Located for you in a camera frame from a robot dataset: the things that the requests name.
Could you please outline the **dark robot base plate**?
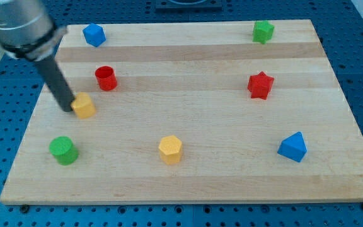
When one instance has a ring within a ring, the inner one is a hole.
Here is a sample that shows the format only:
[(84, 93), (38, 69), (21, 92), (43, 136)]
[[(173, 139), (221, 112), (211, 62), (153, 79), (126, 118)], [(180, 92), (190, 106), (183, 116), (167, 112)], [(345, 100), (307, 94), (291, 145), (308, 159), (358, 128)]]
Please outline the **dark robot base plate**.
[(156, 11), (222, 9), (223, 0), (154, 0)]

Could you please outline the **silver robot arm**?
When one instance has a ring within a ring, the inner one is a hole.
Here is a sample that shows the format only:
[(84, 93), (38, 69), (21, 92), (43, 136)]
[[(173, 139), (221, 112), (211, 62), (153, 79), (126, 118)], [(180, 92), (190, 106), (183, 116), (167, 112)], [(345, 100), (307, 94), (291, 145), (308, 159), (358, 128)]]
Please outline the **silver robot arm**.
[(41, 1), (0, 0), (0, 46), (14, 59), (33, 62), (61, 110), (70, 112), (74, 95), (54, 57), (66, 32)]

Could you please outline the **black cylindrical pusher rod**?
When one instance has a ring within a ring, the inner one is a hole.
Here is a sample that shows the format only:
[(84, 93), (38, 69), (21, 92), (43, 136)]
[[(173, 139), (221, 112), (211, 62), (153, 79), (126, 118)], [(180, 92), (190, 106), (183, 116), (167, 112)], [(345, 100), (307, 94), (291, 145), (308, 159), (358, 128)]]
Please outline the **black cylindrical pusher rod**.
[(35, 61), (34, 65), (64, 112), (71, 112), (75, 96), (52, 55)]

